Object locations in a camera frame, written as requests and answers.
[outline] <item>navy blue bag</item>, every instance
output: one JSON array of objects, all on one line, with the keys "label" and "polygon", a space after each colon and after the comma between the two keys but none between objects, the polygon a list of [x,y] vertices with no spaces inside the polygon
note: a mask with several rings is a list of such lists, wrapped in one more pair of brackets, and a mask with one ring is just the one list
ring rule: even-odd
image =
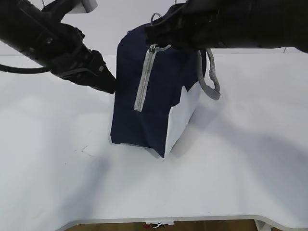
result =
[{"label": "navy blue bag", "polygon": [[[142,25],[117,50],[115,105],[111,139],[115,144],[153,148],[166,157],[185,130],[202,89],[220,97],[211,50],[184,51],[146,44]],[[206,53],[215,89],[204,81]]]}]

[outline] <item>gray strap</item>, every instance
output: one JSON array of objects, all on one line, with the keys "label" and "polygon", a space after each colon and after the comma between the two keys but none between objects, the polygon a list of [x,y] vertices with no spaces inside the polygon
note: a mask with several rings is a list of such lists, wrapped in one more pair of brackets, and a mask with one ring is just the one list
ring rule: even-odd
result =
[{"label": "gray strap", "polygon": [[[198,74],[198,80],[200,83],[200,86],[202,88],[202,90],[213,100],[219,100],[220,99],[220,85],[216,76],[216,66],[215,66],[215,60],[214,60],[214,56],[212,53],[211,49],[207,49],[206,53],[208,55],[208,58],[210,60],[210,71],[209,71],[209,76],[210,79],[213,81],[215,89],[211,88],[210,86],[208,86],[205,82],[205,78],[203,76],[203,74]],[[200,66],[202,66],[202,56],[201,53],[199,52],[199,62],[200,62]]]}]

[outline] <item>cable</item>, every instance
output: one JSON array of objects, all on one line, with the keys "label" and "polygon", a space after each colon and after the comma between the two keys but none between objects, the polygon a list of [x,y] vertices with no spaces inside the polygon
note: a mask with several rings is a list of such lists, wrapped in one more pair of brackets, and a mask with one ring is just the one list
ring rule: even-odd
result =
[{"label": "cable", "polygon": [[50,68],[48,67],[40,67],[40,68],[18,68],[18,67],[11,67],[5,66],[0,64],[0,71],[15,73],[15,74],[40,74],[49,72]]}]

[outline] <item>gray zipper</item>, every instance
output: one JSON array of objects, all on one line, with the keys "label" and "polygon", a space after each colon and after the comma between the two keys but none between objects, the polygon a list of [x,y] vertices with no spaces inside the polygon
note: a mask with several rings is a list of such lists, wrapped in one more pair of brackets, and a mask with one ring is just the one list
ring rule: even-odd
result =
[{"label": "gray zipper", "polygon": [[148,49],[145,55],[142,75],[141,75],[138,92],[136,96],[135,111],[142,112],[143,105],[145,102],[146,92],[148,90],[150,75],[152,72],[154,60],[155,60],[157,53],[161,51],[165,51],[169,49],[170,47],[171,46],[168,45],[164,48],[160,48],[160,47],[156,47],[156,45],[151,45],[150,48]]}]

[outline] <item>white table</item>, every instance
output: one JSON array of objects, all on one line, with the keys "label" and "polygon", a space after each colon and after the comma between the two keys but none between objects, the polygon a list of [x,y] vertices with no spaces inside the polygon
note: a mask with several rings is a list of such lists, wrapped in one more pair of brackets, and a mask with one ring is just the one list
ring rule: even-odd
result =
[{"label": "white table", "polygon": [[112,96],[1,73],[0,230],[236,218],[308,230],[308,55],[216,60],[222,99],[202,96],[168,159],[110,144]]}]

